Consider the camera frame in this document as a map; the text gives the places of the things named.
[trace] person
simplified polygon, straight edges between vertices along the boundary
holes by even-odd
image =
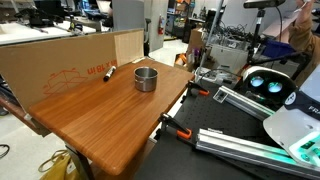
[[[289,26],[289,44],[298,52],[311,53],[312,59],[308,66],[299,74],[295,80],[298,86],[309,77],[313,70],[320,64],[320,39],[311,32],[313,3],[311,0],[299,12],[297,19]],[[303,6],[303,0],[296,0],[297,6]]]
[[[113,10],[112,10],[112,1],[110,0],[109,9],[108,9],[108,15],[109,17],[113,16]]]

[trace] wall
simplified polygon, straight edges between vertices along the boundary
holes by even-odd
[[[145,0],[145,17],[151,19],[149,25],[150,52],[163,47],[164,35],[158,34],[160,14],[167,19],[168,0]]]
[[[114,31],[144,28],[144,0],[112,1]]]

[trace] black clamp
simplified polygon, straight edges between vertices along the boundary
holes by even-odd
[[[174,119],[170,115],[166,113],[161,113],[158,121],[162,123],[162,128],[164,130],[168,125],[177,130],[176,133],[179,138],[182,138],[184,140],[191,139],[192,131],[188,128],[185,128],[181,123],[179,123],[176,119]]]
[[[209,95],[209,91],[204,89],[202,86],[200,86],[199,84],[193,82],[193,81],[188,81],[188,83],[186,84],[186,87],[188,88],[187,91],[187,96],[192,96],[191,90],[192,89],[196,89],[199,90],[199,94],[207,96]]]

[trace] pen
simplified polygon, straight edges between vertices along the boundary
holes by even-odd
[[[31,27],[31,28],[32,28],[32,29],[35,29],[35,30],[38,30],[38,31],[40,31],[40,32],[42,32],[42,33],[47,33],[47,34],[49,34],[48,31],[46,31],[46,30],[44,30],[44,29],[37,28],[37,27]]]
[[[111,75],[113,74],[113,72],[114,72],[115,70],[116,70],[116,67],[115,67],[115,66],[111,66],[111,68],[109,69],[109,71],[107,72],[107,74],[104,76],[103,81],[104,81],[104,82],[107,82],[107,81],[110,79]]]

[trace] box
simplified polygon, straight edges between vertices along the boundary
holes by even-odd
[[[269,40],[262,55],[270,58],[276,58],[293,52],[295,52],[295,50],[289,44]]]
[[[204,47],[205,47],[205,44],[202,41],[202,29],[191,30],[189,45],[187,49],[187,55],[189,55],[192,52],[192,49],[194,48],[201,49]]]
[[[143,30],[0,47],[0,74],[23,110],[143,56]],[[34,125],[31,117],[24,118]]]
[[[176,54],[173,67],[176,67],[185,71],[189,71],[190,65],[188,64],[186,53]]]
[[[186,4],[177,3],[176,11],[184,11],[186,9]]]
[[[216,69],[219,66],[227,66],[230,68],[230,72],[238,73],[241,67],[247,63],[248,52],[213,44],[210,56],[215,59],[213,68]]]

